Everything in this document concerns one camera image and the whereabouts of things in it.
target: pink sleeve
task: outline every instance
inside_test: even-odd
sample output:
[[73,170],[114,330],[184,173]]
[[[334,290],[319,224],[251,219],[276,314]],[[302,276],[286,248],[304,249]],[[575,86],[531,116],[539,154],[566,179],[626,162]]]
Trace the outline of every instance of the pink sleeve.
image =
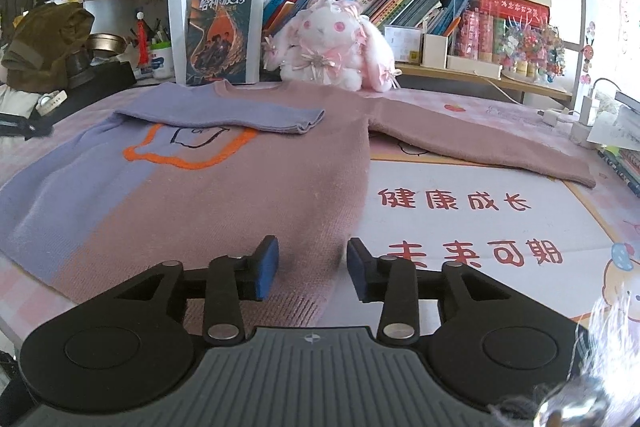
[[596,184],[587,163],[547,145],[410,103],[366,100],[370,130],[416,147],[470,162],[526,169],[587,187]]

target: figurine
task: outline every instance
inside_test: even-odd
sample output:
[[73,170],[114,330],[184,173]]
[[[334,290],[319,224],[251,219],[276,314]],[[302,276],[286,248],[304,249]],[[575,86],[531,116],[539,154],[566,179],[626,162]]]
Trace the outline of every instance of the figurine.
[[271,39],[264,68],[284,81],[306,80],[356,91],[397,86],[394,54],[354,1],[312,0]]

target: metal bowl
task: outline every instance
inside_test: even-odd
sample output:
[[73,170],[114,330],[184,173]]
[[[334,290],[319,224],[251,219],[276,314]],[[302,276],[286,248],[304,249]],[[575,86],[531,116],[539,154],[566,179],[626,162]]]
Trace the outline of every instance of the metal bowl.
[[86,48],[93,52],[94,57],[111,58],[124,53],[127,41],[119,35],[110,33],[94,33],[89,35]]

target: sweater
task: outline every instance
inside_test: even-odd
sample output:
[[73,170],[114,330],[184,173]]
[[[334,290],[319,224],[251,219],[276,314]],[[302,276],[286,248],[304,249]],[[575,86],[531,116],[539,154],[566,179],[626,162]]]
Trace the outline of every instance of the sweater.
[[169,121],[161,110],[146,120],[124,117],[152,107],[144,94],[133,110],[85,131],[0,190],[0,250],[81,302],[162,261],[206,267],[216,256],[250,254],[273,234],[278,273],[265,302],[242,304],[245,324],[310,326],[363,211],[369,130],[442,155],[595,184],[585,163],[558,150],[407,103],[304,82],[214,88],[191,88],[203,91],[181,106],[182,124],[216,93],[229,103],[322,107],[324,118],[297,136],[238,126],[194,133],[171,126],[177,120],[159,123]]

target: orange pencil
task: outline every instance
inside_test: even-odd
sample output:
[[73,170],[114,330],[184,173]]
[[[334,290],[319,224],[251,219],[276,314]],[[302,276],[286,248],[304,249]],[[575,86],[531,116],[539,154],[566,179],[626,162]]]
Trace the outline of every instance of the orange pencil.
[[443,37],[449,37],[449,35],[453,33],[453,30],[455,30],[458,27],[458,24],[460,24],[460,17],[456,17],[455,19],[453,19],[449,27],[444,32]]

